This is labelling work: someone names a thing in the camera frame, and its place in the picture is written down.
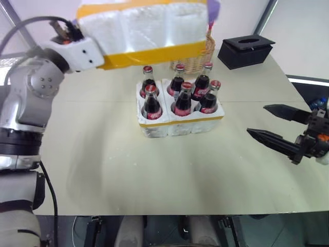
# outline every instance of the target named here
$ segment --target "wicker basket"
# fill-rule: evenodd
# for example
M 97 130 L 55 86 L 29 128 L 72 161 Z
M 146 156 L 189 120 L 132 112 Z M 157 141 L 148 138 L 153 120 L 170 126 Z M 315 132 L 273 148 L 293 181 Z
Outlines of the wicker basket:
M 203 65 L 210 62 L 215 50 L 215 41 L 211 37 L 211 30 L 207 32 L 206 49 L 203 50 L 202 55 L 196 58 L 184 58 L 178 61 L 171 62 L 171 69 L 175 69 L 178 63 L 185 65 L 185 74 L 197 74 L 203 69 Z

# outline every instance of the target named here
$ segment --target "dark soda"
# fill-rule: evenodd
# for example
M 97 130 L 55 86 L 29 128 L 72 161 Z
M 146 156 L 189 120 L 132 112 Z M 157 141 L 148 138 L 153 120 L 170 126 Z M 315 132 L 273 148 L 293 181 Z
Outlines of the dark soda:
M 172 111 L 175 115 L 184 117 L 191 114 L 191 88 L 190 82 L 183 82 L 181 84 L 181 91 L 179 96 L 172 104 Z
M 194 108 L 194 111 L 210 114 L 217 110 L 217 93 L 221 87 L 221 83 L 217 80 L 213 80 L 209 87 L 210 91 L 201 98 L 197 106 Z
M 162 108 L 156 97 L 156 89 L 154 85 L 148 85 L 145 88 L 146 98 L 142 108 L 142 115 L 149 120 L 158 119 L 162 115 Z
M 184 65 L 182 64 L 176 65 L 176 74 L 167 88 L 167 92 L 171 96 L 173 96 L 175 100 L 178 98 L 181 89 L 181 84 L 184 82 L 184 71 L 185 71 Z
M 142 88 L 139 91 L 139 94 L 141 97 L 145 98 L 145 95 L 146 95 L 145 88 L 148 85 L 154 85 L 156 87 L 156 84 L 155 84 L 155 80 L 153 77 L 153 68 L 151 66 L 144 66 L 143 74 L 144 74 L 144 80 L 143 80 Z
M 195 83 L 193 84 L 191 97 L 193 100 L 201 100 L 201 98 L 209 90 L 209 74 L 212 69 L 212 62 L 206 63 L 204 65 L 204 70 L 196 78 Z

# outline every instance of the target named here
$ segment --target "styrofoam bottle holder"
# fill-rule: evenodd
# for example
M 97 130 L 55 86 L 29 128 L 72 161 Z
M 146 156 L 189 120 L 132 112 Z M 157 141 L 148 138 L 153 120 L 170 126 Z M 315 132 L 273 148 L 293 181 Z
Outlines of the styrofoam bottle holder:
M 145 99 L 139 95 L 139 91 L 142 88 L 142 82 L 139 82 L 136 86 L 138 123 L 146 137 L 165 137 L 167 135 L 178 136 L 190 133 L 202 133 L 208 132 L 217 126 L 219 121 L 225 115 L 219 100 L 217 100 L 218 108 L 214 113 L 205 114 L 199 111 L 193 112 L 198 101 L 192 100 L 190 115 L 184 117 L 175 115 L 171 110 L 171 105 L 175 101 L 174 97 L 167 92 L 167 87 L 170 85 L 170 82 L 170 79 L 162 79 L 162 83 L 160 81 L 155 82 L 159 89 L 158 101 L 162 107 L 162 115 L 156 120 L 148 120 L 143 117 L 141 109 L 144 106 Z

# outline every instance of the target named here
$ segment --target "red bottle cap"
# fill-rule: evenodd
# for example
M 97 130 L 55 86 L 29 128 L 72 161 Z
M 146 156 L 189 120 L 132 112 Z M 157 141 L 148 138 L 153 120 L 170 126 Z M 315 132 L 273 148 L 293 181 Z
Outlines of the red bottle cap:
M 182 84 L 181 84 L 181 88 L 182 89 L 191 89 L 192 88 L 192 84 L 190 83 L 190 82 L 183 82 Z
M 155 93 L 156 86 L 155 85 L 147 85 L 145 87 L 145 91 L 146 91 L 146 93 L 149 93 L 149 94 Z
M 145 73 L 150 73 L 152 71 L 153 71 L 152 66 L 144 66 L 144 68 L 143 68 L 143 72 L 145 72 Z
M 204 67 L 205 68 L 212 68 L 213 67 L 213 64 L 212 64 L 212 62 L 208 62 L 208 63 L 205 63 L 204 64 Z
M 210 85 L 212 85 L 213 87 L 221 87 L 221 83 L 220 83 L 220 81 L 217 81 L 217 80 L 212 80 L 211 82 L 210 82 Z
M 177 71 L 185 70 L 185 66 L 183 64 L 178 64 L 178 65 L 176 65 L 176 70 Z

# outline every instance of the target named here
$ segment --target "beige table surface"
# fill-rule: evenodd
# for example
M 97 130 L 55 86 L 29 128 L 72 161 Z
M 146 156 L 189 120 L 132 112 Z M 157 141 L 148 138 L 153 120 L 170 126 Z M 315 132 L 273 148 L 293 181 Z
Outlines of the beige table surface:
M 59 215 L 271 214 L 329 210 L 328 168 L 293 165 L 255 141 L 265 129 L 294 141 L 305 126 L 263 106 L 307 105 L 273 60 L 229 70 L 216 57 L 226 116 L 213 131 L 148 139 L 136 118 L 141 67 L 67 75 L 53 103 L 42 157 Z M 167 64 L 155 77 L 171 77 Z M 36 214 L 52 214 L 50 192 Z

